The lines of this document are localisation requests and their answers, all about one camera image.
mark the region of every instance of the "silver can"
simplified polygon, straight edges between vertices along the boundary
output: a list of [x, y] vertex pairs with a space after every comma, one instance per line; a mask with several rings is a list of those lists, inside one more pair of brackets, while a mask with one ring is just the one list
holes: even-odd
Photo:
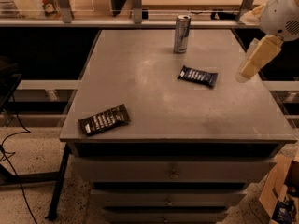
[[176, 19], [175, 31], [175, 53], [184, 53], [187, 50], [191, 17], [187, 15], [178, 15]]

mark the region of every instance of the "cardboard box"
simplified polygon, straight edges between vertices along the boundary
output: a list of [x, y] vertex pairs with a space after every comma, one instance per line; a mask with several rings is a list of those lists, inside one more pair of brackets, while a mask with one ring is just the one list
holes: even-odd
[[269, 224], [278, 224], [273, 220], [273, 214], [278, 201], [283, 202], [287, 196], [288, 187], [286, 183], [292, 183], [294, 186], [299, 187], [298, 158], [299, 151], [296, 154], [295, 161], [280, 154], [276, 155], [277, 164], [270, 171], [259, 199], [264, 210], [271, 217]]

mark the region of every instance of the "black snack wrapper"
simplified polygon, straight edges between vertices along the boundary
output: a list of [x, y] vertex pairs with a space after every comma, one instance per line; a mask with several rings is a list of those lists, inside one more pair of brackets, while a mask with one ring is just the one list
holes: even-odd
[[200, 71], [183, 65], [178, 75], [178, 79], [184, 79], [213, 88], [216, 84], [217, 76], [218, 73]]
[[78, 120], [80, 129], [88, 136], [102, 133], [117, 126], [129, 124], [129, 122], [130, 117], [124, 104]]

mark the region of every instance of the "floor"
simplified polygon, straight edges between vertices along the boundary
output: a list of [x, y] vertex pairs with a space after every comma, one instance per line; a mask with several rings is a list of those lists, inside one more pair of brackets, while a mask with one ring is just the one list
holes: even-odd
[[[59, 141], [59, 127], [27, 127], [30, 133], [21, 133], [11, 136], [4, 143], [6, 152], [16, 152], [10, 158], [19, 175], [29, 173], [54, 172], [59, 169], [64, 151], [64, 143]], [[23, 131], [20, 127], [0, 128], [0, 140], [12, 133]], [[286, 145], [281, 152], [294, 158], [299, 143]], [[25, 184], [24, 190], [30, 208], [37, 223], [64, 223], [64, 224], [106, 224], [97, 211], [93, 200], [89, 199], [90, 187], [83, 182], [73, 169], [73, 157], [70, 156], [61, 199], [58, 205], [58, 218], [48, 221], [51, 195], [54, 182]], [[6, 161], [1, 162], [12, 172]], [[222, 224], [266, 224], [269, 217], [260, 205], [258, 198], [263, 183], [250, 184], [248, 195], [238, 206], [231, 207], [228, 217]], [[0, 187], [0, 223], [1, 224], [29, 224], [34, 223], [26, 207], [19, 185]]]

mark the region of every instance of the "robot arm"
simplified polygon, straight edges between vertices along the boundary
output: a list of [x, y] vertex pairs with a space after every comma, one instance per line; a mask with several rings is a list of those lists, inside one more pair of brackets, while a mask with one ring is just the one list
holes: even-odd
[[299, 0], [269, 0], [253, 9], [250, 16], [260, 23], [266, 36], [251, 42], [236, 74], [239, 82], [250, 80], [272, 61], [280, 53], [283, 42], [299, 38]]

